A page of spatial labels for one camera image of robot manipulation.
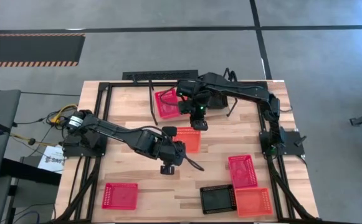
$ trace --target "wooden tabletop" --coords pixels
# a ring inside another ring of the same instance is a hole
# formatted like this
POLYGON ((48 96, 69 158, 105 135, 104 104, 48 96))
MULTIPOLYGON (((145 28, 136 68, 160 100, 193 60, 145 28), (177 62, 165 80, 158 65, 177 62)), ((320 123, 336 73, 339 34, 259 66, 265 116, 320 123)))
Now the wooden tabletop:
MULTIPOLYGON (((283 81, 267 81, 269 91, 280 100, 282 110, 290 109, 290 101, 283 81)), ((79 109, 92 110, 98 92, 99 81, 86 81, 83 84, 79 109)), ((155 87, 165 90, 167 87, 155 87)), ((232 105, 234 99, 228 98, 232 105)), ((101 103, 102 117, 104 101, 101 103)), ((198 154, 188 154, 206 171, 194 169, 186 161, 176 167, 175 175, 160 175, 160 160, 154 161, 134 153, 126 144, 109 140, 106 155, 100 167, 98 192, 95 199, 93 222, 252 222, 275 221, 276 215, 243 218, 236 212, 224 212, 203 215, 199 188, 231 184, 227 166, 229 156, 250 154, 253 158, 259 187, 270 190, 272 209, 275 213, 274 200, 270 186, 267 163, 262 157, 259 142, 259 117, 255 103, 239 100, 230 117, 225 116, 228 108, 220 111, 208 111, 208 131, 201 132, 201 150, 198 154), (138 183, 138 203, 136 210, 104 210, 102 199, 107 182, 138 183)), ((150 115, 148 87, 115 87, 113 89, 108 121, 126 128, 154 125, 150 115)), ((162 126, 190 126, 188 118, 177 121, 159 121, 162 126)), ((280 125, 286 130, 296 128, 292 112, 281 113, 280 125)), ((314 216, 318 215, 312 193, 307 168, 296 156, 284 156, 290 190, 300 203, 314 216)), ((65 162, 62 180, 56 199, 56 211, 60 215, 67 207, 70 189, 78 158, 65 162)), ((75 185, 73 196, 78 192, 82 165, 75 185)), ((87 192, 83 202, 81 217, 86 216, 87 192)), ((287 209, 280 190, 283 215, 287 209)))

